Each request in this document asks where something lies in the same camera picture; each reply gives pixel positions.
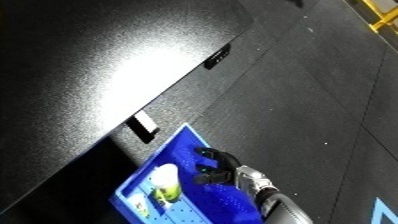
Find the green drink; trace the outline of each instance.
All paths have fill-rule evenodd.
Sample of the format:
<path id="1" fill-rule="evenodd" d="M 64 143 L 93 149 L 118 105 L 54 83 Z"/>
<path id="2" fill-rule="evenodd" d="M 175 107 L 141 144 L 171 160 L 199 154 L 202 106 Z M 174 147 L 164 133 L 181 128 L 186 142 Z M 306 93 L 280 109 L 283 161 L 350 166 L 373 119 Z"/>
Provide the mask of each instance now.
<path id="1" fill-rule="evenodd" d="M 155 186 L 154 196 L 157 201 L 174 203 L 178 201 L 182 190 L 178 180 L 178 167 L 168 163 L 155 168 L 151 175 L 152 184 Z"/>

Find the dark floor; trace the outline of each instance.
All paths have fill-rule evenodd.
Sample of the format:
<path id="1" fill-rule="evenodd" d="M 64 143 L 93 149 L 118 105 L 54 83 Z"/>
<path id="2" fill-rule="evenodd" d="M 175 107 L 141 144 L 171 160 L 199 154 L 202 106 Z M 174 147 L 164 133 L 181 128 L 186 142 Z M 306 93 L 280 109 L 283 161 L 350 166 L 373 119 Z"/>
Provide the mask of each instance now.
<path id="1" fill-rule="evenodd" d="M 121 126 L 113 141 L 140 164 L 188 122 L 265 172 L 315 223 L 371 223 L 376 198 L 398 214 L 398 54 L 342 0 L 241 3 L 255 23 L 230 56 L 146 108 L 158 137 L 145 145 Z M 91 223 L 122 222 L 101 211 Z"/>

